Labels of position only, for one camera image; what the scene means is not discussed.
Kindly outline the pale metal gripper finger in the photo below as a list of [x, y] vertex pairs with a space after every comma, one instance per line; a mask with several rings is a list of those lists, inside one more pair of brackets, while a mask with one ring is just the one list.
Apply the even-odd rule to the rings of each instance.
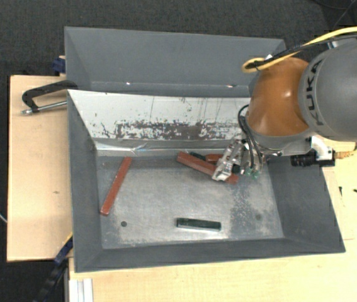
[[233, 168], [232, 163], [226, 163], [222, 167], [221, 180], [226, 181], [232, 175], [232, 168]]
[[228, 170], [225, 161], [221, 161], [217, 164], [216, 169], [212, 175], [212, 179], [227, 179]]

